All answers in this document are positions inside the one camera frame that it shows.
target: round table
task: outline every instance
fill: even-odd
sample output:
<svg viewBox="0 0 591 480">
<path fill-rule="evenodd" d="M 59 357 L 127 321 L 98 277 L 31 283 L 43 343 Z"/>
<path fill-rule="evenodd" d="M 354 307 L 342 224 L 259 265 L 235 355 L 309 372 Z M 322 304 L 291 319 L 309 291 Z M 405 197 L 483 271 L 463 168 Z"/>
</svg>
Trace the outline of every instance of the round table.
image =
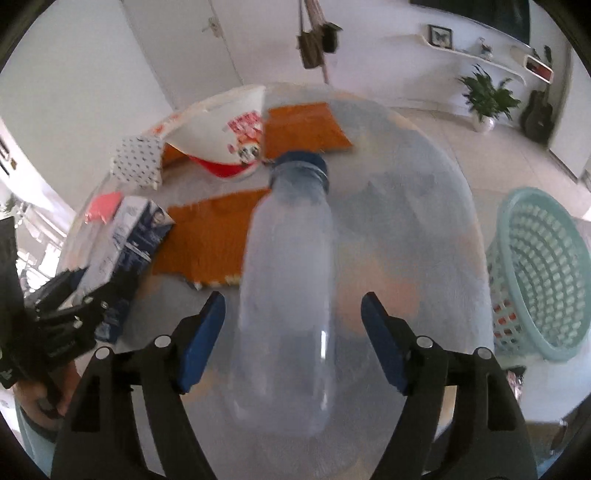
<svg viewBox="0 0 591 480">
<path fill-rule="evenodd" d="M 458 165 L 411 122 L 375 102 L 326 86 L 267 86 L 268 108 L 328 102 L 351 140 L 350 152 L 325 154 L 335 246 L 337 394 L 326 429 L 311 439 L 243 430 L 225 403 L 239 290 L 222 287 L 228 313 L 202 381 L 183 396 L 195 434 L 214 472 L 226 478 L 369 478 L 396 422 L 404 397 L 391 387 L 361 324 L 359 305 L 375 291 L 388 313 L 443 348 L 471 353 L 493 347 L 491 303 L 482 236 L 470 189 Z M 261 166 L 240 181 L 221 181 L 198 165 L 165 170 L 157 191 L 133 189 L 107 177 L 90 195 L 122 190 L 167 208 L 268 185 Z M 105 228 L 78 214 L 60 268 L 100 255 Z M 171 275 L 146 275 L 117 352 L 143 348 L 197 313 L 210 290 L 196 291 Z M 163 473 L 149 432 L 141 389 L 135 414 L 148 466 Z M 453 407 L 444 402 L 449 421 Z"/>
</svg>

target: plastic basket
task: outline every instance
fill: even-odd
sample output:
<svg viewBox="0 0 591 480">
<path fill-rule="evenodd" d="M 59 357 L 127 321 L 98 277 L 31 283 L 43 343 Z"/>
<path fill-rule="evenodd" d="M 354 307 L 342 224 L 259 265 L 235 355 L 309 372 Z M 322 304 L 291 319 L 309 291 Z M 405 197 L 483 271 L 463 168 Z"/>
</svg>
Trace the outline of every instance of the plastic basket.
<svg viewBox="0 0 591 480">
<path fill-rule="evenodd" d="M 486 260 L 496 354 L 574 357 L 591 319 L 591 257 L 562 205 L 538 189 L 510 193 Z"/>
</svg>

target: orange cloth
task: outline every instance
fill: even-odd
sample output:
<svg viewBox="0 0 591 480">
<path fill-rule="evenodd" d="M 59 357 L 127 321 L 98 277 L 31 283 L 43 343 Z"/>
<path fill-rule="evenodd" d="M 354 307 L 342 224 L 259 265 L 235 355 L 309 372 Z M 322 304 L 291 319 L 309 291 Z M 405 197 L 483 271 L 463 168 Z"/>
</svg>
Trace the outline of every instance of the orange cloth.
<svg viewBox="0 0 591 480">
<path fill-rule="evenodd" d="M 170 207 L 176 225 L 158 251 L 153 273 L 177 273 L 201 284 L 237 283 L 252 211 L 268 192 L 251 190 Z"/>
<path fill-rule="evenodd" d="M 333 117 L 328 103 L 271 108 L 263 131 L 264 154 L 269 160 L 290 150 L 324 152 L 353 146 Z"/>
<path fill-rule="evenodd" d="M 166 168 L 169 165 L 177 162 L 181 159 L 187 159 L 188 157 L 181 151 L 177 150 L 170 144 L 164 144 L 164 150 L 162 151 L 162 168 Z"/>
</svg>

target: plastic bottle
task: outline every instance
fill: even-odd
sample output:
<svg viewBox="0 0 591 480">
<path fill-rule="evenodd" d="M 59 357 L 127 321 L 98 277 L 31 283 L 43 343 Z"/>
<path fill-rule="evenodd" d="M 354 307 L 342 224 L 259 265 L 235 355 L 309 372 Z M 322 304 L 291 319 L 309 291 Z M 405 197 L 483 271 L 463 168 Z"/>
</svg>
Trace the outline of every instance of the plastic bottle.
<svg viewBox="0 0 591 480">
<path fill-rule="evenodd" d="M 226 398 L 246 427 L 311 437 L 335 393 L 326 163 L 288 152 L 273 165 L 271 187 L 248 231 Z"/>
</svg>

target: hanging bag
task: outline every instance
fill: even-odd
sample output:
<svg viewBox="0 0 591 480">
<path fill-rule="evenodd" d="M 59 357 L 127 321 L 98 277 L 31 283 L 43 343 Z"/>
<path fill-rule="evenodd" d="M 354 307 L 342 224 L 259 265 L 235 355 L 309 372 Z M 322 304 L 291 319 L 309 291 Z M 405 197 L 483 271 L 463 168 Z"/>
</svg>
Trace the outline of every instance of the hanging bag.
<svg viewBox="0 0 591 480">
<path fill-rule="evenodd" d="M 343 29 L 331 22 L 325 22 L 322 25 L 322 50 L 324 53 L 334 53 L 339 48 L 337 32 L 341 30 Z"/>
<path fill-rule="evenodd" d="M 300 49 L 301 62 L 306 70 L 315 69 L 322 65 L 321 41 L 318 32 L 311 30 L 304 32 L 304 0 L 298 0 L 300 6 L 300 35 L 297 37 L 298 48 Z"/>
</svg>

